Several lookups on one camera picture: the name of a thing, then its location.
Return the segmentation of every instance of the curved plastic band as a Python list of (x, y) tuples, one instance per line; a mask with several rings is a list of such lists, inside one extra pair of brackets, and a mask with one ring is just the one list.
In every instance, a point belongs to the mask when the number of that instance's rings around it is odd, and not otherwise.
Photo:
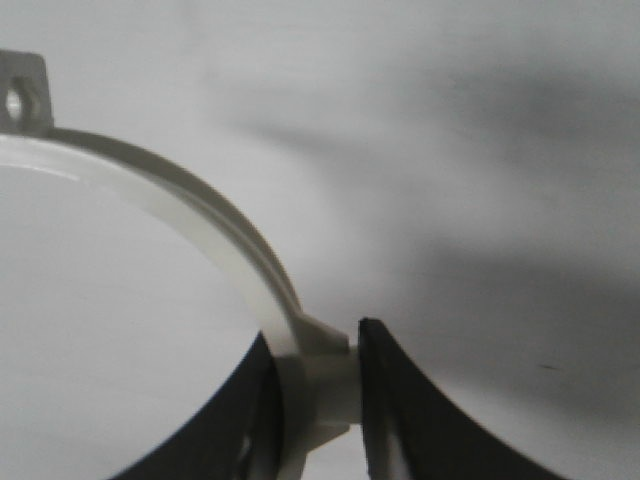
[[(51, 130), (48, 138), (41, 139), (0, 135), (0, 166), (46, 172), (114, 191), (182, 234), (229, 275), (256, 316), (283, 388), (280, 480), (299, 478), (306, 453), (348, 429), (348, 421), (319, 420), (314, 369), (309, 367), (324, 357), (342, 358), (349, 365), (347, 337), (302, 311), (267, 243), (215, 190), (146, 150), (70, 130)], [(358, 389), (357, 373), (346, 375), (352, 377), (347, 380), (349, 388)]]

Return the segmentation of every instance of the white background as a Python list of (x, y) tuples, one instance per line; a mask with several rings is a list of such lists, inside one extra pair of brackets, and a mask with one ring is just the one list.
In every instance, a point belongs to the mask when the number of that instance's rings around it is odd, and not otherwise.
[[(640, 470), (640, 4), (0, 1), (56, 124), (206, 179), (306, 310), (385, 320), (494, 433), (583, 480)], [(0, 172), (0, 476), (104, 478), (256, 329), (162, 225)], [(364, 479), (358, 431), (305, 480)]]

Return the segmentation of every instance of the white wall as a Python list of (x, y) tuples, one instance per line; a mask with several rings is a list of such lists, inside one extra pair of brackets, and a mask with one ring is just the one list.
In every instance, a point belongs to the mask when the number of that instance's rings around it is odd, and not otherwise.
[[(640, 470), (638, 2), (0, 12), (0, 48), (45, 56), (58, 126), (205, 178), (310, 313), (352, 334), (383, 318), (462, 407), (569, 477)], [(215, 271), (114, 199), (3, 171), (0, 219), (3, 476), (112, 473), (255, 334)], [(359, 441), (305, 478), (366, 478)]]

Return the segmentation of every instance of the screw hole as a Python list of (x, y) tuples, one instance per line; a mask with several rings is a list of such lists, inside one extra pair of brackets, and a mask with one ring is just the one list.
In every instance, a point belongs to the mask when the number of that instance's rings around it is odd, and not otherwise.
[(18, 131), (26, 132), (40, 120), (40, 98), (31, 79), (14, 77), (9, 83), (5, 108)]

